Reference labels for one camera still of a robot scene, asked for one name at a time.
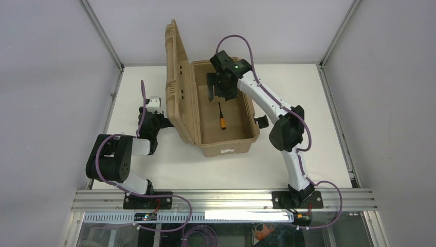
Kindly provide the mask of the orange handled screwdriver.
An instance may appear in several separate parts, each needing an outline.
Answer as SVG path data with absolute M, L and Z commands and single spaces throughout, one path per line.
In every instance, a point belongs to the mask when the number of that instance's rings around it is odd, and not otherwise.
M 219 104 L 219 111 L 220 111 L 220 127 L 222 130 L 225 130 L 226 129 L 226 121 L 225 121 L 225 118 L 224 118 L 224 115 L 222 112 L 221 103 L 218 102 L 218 104 Z

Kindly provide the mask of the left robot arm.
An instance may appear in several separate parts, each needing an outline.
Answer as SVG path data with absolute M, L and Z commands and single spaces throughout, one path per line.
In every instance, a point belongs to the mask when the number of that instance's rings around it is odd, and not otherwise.
M 85 166 L 89 179 L 114 185 L 127 195 L 153 196 L 154 188 L 131 170 L 132 157 L 153 155 L 161 129 L 172 127 L 160 107 L 139 108 L 139 129 L 136 136 L 100 134 Z

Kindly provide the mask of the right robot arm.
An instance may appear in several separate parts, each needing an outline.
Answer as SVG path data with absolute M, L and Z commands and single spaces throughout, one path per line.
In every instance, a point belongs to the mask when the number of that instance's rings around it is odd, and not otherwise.
M 238 92 L 249 96 L 270 119 L 273 127 L 268 136 L 274 148 L 282 153 L 288 173 L 289 196 L 285 203 L 301 206 L 315 191 L 313 182 L 307 176 L 301 148 L 304 133 L 309 133 L 304 121 L 304 109 L 287 104 L 263 83 L 254 66 L 246 60 L 233 60 L 225 51 L 217 52 L 210 62 L 213 73 L 207 74 L 208 98 L 215 96 L 231 100 Z

